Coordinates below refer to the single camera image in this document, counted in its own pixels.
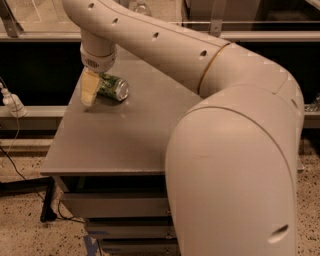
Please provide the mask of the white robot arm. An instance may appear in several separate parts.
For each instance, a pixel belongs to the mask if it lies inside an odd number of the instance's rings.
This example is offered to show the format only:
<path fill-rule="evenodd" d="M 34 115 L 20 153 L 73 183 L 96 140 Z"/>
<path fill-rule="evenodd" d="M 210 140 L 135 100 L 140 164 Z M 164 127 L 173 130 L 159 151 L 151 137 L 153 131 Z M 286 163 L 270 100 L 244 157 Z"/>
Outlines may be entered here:
<path fill-rule="evenodd" d="M 165 157 L 182 256 L 297 256 L 304 100 L 280 65 L 226 40 L 141 15 L 115 0 L 62 0 L 86 67 L 122 47 L 200 97 Z"/>

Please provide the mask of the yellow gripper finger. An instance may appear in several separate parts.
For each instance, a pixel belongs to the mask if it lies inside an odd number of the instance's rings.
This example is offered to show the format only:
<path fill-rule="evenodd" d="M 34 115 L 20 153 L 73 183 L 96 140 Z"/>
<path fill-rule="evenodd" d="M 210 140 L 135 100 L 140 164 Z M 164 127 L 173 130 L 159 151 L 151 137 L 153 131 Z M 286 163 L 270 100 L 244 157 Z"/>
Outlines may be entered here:
<path fill-rule="evenodd" d="M 100 76 L 89 69 L 85 69 L 81 75 L 81 102 L 85 106 L 92 106 L 100 87 Z"/>

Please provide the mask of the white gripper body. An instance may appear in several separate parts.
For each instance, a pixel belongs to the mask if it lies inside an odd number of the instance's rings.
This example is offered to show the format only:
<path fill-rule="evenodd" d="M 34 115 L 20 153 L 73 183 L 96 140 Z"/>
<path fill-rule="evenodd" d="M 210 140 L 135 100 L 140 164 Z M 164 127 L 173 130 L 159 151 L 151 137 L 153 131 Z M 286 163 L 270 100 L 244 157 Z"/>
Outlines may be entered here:
<path fill-rule="evenodd" d="M 116 52 L 107 56 L 94 56 L 80 46 L 81 61 L 85 67 L 95 73 L 105 73 L 112 68 L 116 60 Z"/>

